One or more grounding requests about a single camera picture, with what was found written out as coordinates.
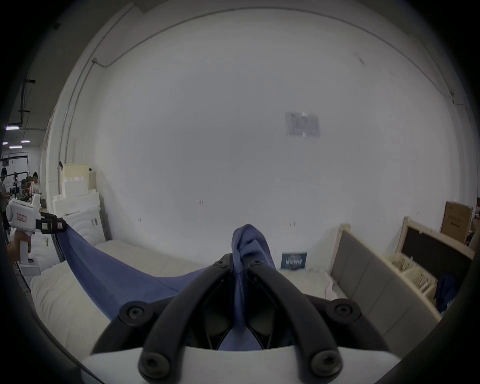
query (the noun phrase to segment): blue cloth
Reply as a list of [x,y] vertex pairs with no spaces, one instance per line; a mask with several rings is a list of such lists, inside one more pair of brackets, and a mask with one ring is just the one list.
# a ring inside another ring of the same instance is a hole
[[[110,320],[120,307],[133,300],[147,303],[175,296],[203,269],[177,277],[154,277],[122,263],[91,246],[74,229],[58,234],[60,249],[78,282]],[[252,225],[236,229],[232,237],[234,325],[222,342],[222,350],[261,349],[245,326],[245,271],[243,259],[258,259],[275,268],[268,244]]]
[[437,284],[437,291],[435,292],[435,296],[433,297],[436,299],[436,308],[438,312],[442,313],[447,310],[447,304],[453,300],[456,296],[456,289],[455,289],[455,279],[452,275],[445,275],[443,276],[438,284]]

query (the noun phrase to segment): white wall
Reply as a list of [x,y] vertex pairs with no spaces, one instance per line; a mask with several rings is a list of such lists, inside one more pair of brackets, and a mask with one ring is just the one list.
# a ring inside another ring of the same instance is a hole
[[[33,176],[33,173],[36,172],[39,174],[39,167],[40,167],[40,147],[37,146],[29,146],[21,149],[7,149],[2,151],[2,158],[6,158],[9,156],[28,156],[28,162],[26,158],[21,159],[11,159],[9,161],[7,169],[7,174],[10,175],[14,172],[29,172],[30,176]],[[22,180],[26,177],[26,174],[20,175],[18,180]],[[5,185],[12,186],[13,185],[13,176],[9,176],[5,178]]]
[[[107,56],[186,18],[182,3],[133,9]],[[342,222],[382,253],[404,216],[439,229],[445,201],[475,203],[459,176],[471,130],[423,54],[359,5],[321,5],[415,65],[352,25],[270,9],[193,20],[92,67],[64,150],[97,172],[113,238],[207,262],[250,223],[276,263],[309,251],[328,266]],[[320,138],[288,137],[289,111],[317,114]]]

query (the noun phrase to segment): white handheld device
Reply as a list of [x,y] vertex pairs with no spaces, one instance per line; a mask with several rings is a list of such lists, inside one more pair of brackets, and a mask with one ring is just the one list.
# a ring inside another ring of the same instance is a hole
[[[34,194],[32,203],[27,203],[17,199],[11,199],[7,205],[7,220],[10,226],[17,228],[27,236],[31,237],[36,230],[36,221],[41,218],[40,195]],[[20,272],[24,276],[36,276],[40,274],[40,267],[36,259],[28,258],[28,243],[20,242],[20,261],[18,263]]]

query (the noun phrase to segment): paper sign on wall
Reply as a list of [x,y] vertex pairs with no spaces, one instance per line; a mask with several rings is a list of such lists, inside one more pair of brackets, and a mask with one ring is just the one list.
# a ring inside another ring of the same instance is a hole
[[318,116],[305,112],[285,113],[285,124],[289,136],[320,136]]
[[306,253],[283,253],[280,269],[302,269],[306,261]]

